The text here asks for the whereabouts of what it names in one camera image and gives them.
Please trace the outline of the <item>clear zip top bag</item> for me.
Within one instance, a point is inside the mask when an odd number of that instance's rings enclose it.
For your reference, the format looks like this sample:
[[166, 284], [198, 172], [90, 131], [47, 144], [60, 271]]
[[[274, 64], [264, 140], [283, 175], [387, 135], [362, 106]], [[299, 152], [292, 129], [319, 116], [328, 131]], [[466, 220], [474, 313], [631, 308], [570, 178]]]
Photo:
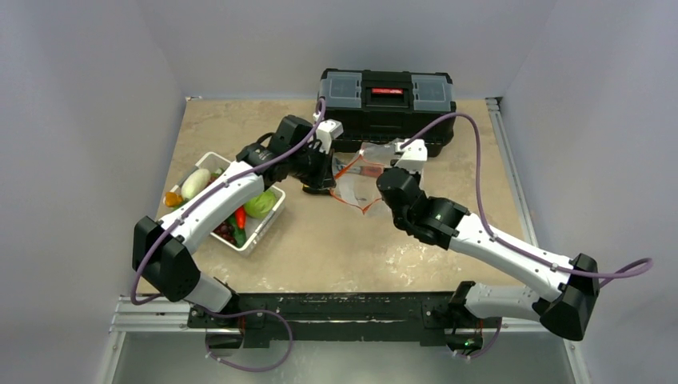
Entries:
[[402, 142], [402, 139], [385, 144], [364, 142], [352, 156], [335, 153], [331, 165], [335, 186], [330, 195], [365, 216], [389, 215], [377, 180], [400, 159], [398, 150]]

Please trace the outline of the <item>green cabbage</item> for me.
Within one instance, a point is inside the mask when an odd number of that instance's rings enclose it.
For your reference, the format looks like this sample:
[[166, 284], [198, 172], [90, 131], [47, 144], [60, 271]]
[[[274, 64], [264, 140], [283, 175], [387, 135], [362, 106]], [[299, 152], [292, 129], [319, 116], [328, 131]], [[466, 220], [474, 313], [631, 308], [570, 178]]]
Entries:
[[244, 204], [243, 208], [251, 218], [263, 219], [274, 208], [277, 196], [272, 190], [267, 190]]

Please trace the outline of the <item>white plastic basket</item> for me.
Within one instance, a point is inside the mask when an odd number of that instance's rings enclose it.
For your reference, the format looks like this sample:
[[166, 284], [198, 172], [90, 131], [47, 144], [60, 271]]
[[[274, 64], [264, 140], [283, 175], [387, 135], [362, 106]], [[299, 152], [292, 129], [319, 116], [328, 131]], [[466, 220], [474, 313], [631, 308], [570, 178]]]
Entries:
[[[229, 168], [230, 163], [230, 160], [220, 154], [212, 151], [207, 152], [167, 191], [180, 195], [180, 190], [185, 180], [196, 170], [204, 168], [213, 173], [220, 174]], [[236, 252], [241, 256], [249, 256], [285, 208], [285, 191], [277, 186], [271, 186], [269, 191], [275, 195], [274, 205], [266, 215], [263, 215], [260, 218], [254, 218], [248, 214], [245, 215], [245, 227], [243, 230], [245, 237], [241, 239], [240, 243], [233, 243], [226, 238], [223, 238], [218, 231], [219, 228], [212, 231], [209, 236], [233, 252]]]

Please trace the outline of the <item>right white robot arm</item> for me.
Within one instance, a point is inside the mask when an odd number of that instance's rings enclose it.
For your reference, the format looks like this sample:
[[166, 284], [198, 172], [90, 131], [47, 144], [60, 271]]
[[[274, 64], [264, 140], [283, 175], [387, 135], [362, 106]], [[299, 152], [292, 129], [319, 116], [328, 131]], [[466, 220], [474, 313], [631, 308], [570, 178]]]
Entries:
[[449, 303], [450, 318], [467, 326], [485, 318], [539, 322], [561, 338], [584, 338], [600, 294], [594, 258], [549, 253], [482, 222], [447, 198], [429, 197], [417, 178], [387, 169], [377, 189], [392, 211], [394, 225], [424, 244], [465, 254], [518, 280], [520, 286], [462, 283]]

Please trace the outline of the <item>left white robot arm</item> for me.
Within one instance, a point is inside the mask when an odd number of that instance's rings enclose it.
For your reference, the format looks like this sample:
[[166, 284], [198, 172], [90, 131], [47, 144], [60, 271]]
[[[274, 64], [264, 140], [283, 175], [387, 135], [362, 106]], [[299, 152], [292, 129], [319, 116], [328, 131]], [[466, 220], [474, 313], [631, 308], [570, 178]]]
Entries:
[[144, 217], [134, 227], [132, 267], [171, 302], [187, 301], [207, 310], [217, 326], [234, 324], [238, 305], [226, 284], [202, 273], [193, 252], [235, 211], [289, 176], [323, 187], [331, 146], [343, 132], [340, 122], [285, 116], [277, 130], [245, 146], [204, 190], [159, 220]]

